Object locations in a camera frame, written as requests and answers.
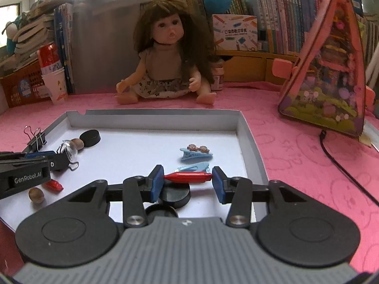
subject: doll's skirt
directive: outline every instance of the doll's skirt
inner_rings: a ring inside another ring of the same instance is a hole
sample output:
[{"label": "doll's skirt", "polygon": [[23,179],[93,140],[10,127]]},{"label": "doll's skirt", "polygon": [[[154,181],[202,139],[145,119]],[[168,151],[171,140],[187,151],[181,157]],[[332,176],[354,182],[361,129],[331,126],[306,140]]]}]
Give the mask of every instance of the doll's skirt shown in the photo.
[{"label": "doll's skirt", "polygon": [[153,80],[146,74],[131,88],[142,98],[176,98],[187,94],[190,82],[181,78],[172,80]]}]

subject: gripper logo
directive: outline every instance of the gripper logo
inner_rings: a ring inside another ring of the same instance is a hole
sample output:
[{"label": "gripper logo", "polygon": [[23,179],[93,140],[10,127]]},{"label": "gripper logo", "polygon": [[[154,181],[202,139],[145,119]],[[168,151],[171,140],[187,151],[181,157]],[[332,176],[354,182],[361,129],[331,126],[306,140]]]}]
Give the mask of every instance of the gripper logo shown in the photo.
[{"label": "gripper logo", "polygon": [[33,180],[33,179],[36,179],[36,178],[39,178],[39,177],[41,177],[42,176],[42,172],[36,172],[36,173],[34,173],[34,174],[29,174],[29,175],[24,175],[24,176],[22,176],[22,177],[20,177],[20,178],[15,178],[14,179],[14,183],[15,184],[19,184],[19,183],[22,183],[22,182],[24,182],[24,181],[31,181],[31,180]]}]

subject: paper cup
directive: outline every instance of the paper cup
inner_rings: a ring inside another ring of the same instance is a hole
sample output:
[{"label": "paper cup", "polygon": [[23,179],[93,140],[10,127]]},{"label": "paper cup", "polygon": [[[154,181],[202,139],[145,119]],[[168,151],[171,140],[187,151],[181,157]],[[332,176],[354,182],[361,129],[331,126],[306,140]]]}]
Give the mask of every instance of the paper cup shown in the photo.
[{"label": "paper cup", "polygon": [[42,76],[53,104],[61,104],[67,99],[66,81],[64,79],[64,68]]}]

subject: doll's shirt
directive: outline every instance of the doll's shirt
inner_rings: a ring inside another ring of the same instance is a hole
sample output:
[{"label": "doll's shirt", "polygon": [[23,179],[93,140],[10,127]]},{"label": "doll's shirt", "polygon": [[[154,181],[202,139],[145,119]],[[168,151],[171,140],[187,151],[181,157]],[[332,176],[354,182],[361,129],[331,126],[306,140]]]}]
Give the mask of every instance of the doll's shirt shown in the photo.
[{"label": "doll's shirt", "polygon": [[181,57],[177,44],[158,44],[139,53],[149,78],[157,81],[181,78]]}]

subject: doll's hair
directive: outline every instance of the doll's hair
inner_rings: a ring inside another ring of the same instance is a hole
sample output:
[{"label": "doll's hair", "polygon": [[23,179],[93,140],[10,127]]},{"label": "doll's hair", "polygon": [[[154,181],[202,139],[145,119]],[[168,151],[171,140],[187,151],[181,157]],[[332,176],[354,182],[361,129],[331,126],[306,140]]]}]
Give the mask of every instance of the doll's hair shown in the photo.
[{"label": "doll's hair", "polygon": [[215,62],[215,44],[205,17],[192,14],[180,0],[153,0],[144,9],[134,30],[134,46],[138,53],[154,44],[151,29],[155,22],[178,14],[183,25],[184,36],[180,42],[181,72],[190,78],[189,69],[196,66],[203,77],[213,83],[210,62]]}]

